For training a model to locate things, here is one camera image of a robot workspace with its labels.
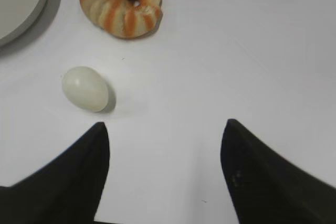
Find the white table surface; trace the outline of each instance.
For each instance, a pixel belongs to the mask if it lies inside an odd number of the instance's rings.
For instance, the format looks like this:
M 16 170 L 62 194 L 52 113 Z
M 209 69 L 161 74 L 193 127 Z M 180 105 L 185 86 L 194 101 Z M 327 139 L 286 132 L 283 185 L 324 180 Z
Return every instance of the white table surface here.
M 95 27 L 78 0 L 57 1 L 0 49 L 0 185 L 104 121 L 111 163 L 98 220 L 235 224 L 219 151 L 236 118 L 336 186 L 336 0 L 163 0 L 160 29 L 136 41 Z M 61 77 L 78 65 L 113 85 L 112 113 L 65 98 Z

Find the round plate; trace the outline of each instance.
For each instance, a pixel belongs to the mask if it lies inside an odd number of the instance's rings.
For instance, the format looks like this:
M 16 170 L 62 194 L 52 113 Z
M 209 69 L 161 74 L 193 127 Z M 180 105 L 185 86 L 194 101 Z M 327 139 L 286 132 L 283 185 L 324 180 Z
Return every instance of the round plate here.
M 38 17 L 46 0 L 0 0 L 0 46 L 21 35 Z

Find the white egg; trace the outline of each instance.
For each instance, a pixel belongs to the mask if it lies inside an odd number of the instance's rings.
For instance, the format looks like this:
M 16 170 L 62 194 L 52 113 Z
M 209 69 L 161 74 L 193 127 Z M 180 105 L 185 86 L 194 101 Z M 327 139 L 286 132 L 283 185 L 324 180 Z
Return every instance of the white egg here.
M 109 101 L 105 80 L 89 67 L 70 69 L 63 77 L 62 89 L 75 106 L 92 112 L 103 110 Z

